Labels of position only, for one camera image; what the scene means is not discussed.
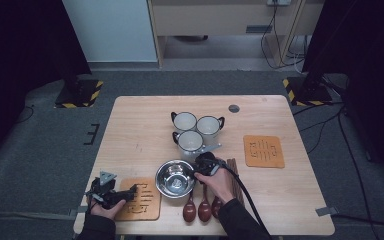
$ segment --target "white ceramic cup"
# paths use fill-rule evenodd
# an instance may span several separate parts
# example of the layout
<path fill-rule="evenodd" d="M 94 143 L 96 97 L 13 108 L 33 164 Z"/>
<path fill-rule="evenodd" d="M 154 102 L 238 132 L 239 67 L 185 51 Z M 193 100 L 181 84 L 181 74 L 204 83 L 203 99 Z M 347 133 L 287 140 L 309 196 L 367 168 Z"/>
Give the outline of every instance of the white ceramic cup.
<path fill-rule="evenodd" d="M 177 133 L 182 133 L 188 130 L 195 130 L 196 127 L 196 117 L 190 112 L 172 112 L 171 121 L 173 122 Z"/>
<path fill-rule="evenodd" d="M 182 133 L 173 132 L 173 141 L 179 148 L 180 159 L 187 162 L 194 162 L 201 154 L 201 149 L 205 147 L 202 136 L 191 130 Z"/>
<path fill-rule="evenodd" d="M 215 118 L 212 116 L 205 116 L 198 120 L 196 129 L 204 139 L 204 144 L 216 145 L 218 143 L 217 136 L 220 130 L 224 127 L 224 117 Z"/>

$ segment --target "white cabinet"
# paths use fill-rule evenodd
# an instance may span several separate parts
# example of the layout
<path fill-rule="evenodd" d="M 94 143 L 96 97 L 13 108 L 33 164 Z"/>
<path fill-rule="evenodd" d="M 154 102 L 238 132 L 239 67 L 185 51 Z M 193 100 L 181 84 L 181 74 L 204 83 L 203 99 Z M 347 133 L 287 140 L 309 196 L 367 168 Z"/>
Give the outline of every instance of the white cabinet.
<path fill-rule="evenodd" d="M 63 3 L 88 62 L 157 62 L 146 0 Z"/>

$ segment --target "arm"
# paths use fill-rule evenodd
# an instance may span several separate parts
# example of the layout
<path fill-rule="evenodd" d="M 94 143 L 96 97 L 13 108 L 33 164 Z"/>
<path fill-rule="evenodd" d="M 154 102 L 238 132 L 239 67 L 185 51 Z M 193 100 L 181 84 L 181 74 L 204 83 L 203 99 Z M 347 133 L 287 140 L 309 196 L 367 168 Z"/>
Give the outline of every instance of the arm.
<path fill-rule="evenodd" d="M 207 184 L 222 201 L 219 220 L 229 239 L 271 239 L 245 207 L 234 198 L 231 192 L 231 176 L 226 169 L 218 169 L 213 176 L 195 173 L 195 177 Z"/>
<path fill-rule="evenodd" d="M 77 237 L 77 240 L 114 240 L 114 218 L 125 203 L 126 200 L 121 200 L 114 207 L 107 210 L 92 201 L 92 209 L 90 213 L 86 213 L 83 230 Z"/>

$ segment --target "wooden spoon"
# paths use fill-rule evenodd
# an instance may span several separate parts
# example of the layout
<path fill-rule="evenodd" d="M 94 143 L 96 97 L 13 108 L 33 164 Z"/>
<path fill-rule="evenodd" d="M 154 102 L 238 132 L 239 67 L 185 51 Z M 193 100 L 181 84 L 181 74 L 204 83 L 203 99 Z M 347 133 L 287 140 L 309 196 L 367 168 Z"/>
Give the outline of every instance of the wooden spoon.
<path fill-rule="evenodd" d="M 211 218 L 211 206 L 207 199 L 207 185 L 204 184 L 204 196 L 202 198 L 201 204 L 198 207 L 198 216 L 199 219 L 203 222 L 207 222 Z"/>
<path fill-rule="evenodd" d="M 186 222 L 192 222 L 195 219 L 196 216 L 196 207 L 195 203 L 193 202 L 193 190 L 189 194 L 189 200 L 183 207 L 183 219 Z"/>
<path fill-rule="evenodd" d="M 213 216 L 218 219 L 218 211 L 221 208 L 221 200 L 217 196 L 214 197 L 213 203 L 211 204 L 211 213 Z"/>

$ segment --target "stainless steel bowl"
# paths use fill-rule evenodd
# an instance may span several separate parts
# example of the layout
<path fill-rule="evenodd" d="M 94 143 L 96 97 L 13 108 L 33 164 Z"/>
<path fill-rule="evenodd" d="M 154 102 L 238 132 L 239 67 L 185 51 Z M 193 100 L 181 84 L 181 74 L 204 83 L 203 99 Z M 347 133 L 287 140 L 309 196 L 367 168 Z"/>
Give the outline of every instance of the stainless steel bowl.
<path fill-rule="evenodd" d="M 193 167 L 183 160 L 168 161 L 158 169 L 155 184 L 166 197 L 183 197 L 195 186 Z"/>

